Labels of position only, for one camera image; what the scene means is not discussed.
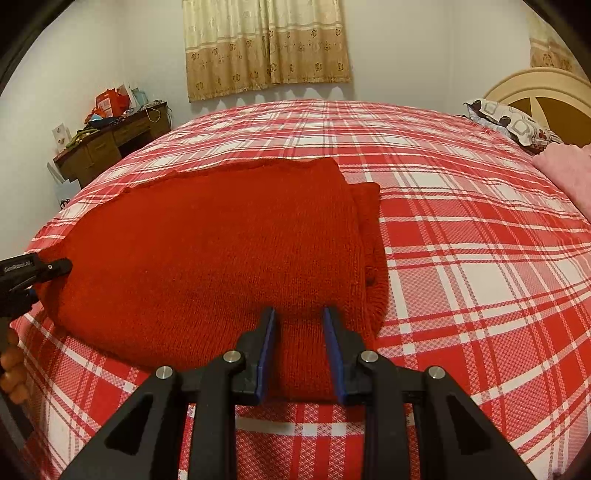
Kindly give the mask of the left hand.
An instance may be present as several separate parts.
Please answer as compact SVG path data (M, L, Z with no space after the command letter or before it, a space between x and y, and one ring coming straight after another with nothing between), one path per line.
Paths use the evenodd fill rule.
M24 365L24 353L19 346L19 336L11 327L7 330L7 347L1 354L1 390L12 403L21 405L29 398L27 387L27 369Z

